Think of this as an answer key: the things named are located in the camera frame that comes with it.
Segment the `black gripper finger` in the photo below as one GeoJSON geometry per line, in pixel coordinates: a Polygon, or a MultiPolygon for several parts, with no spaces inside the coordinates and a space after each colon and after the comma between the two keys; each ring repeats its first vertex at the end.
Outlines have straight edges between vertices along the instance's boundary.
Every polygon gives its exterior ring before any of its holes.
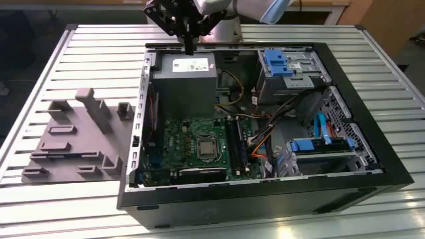
{"type": "Polygon", "coordinates": [[[170,36],[176,36],[184,44],[186,54],[190,55],[190,23],[178,24],[159,0],[147,1],[144,14],[170,36]]]}
{"type": "Polygon", "coordinates": [[[207,36],[220,21],[222,13],[206,15],[203,20],[196,17],[190,18],[190,55],[194,55],[196,50],[195,38],[207,36]]]}

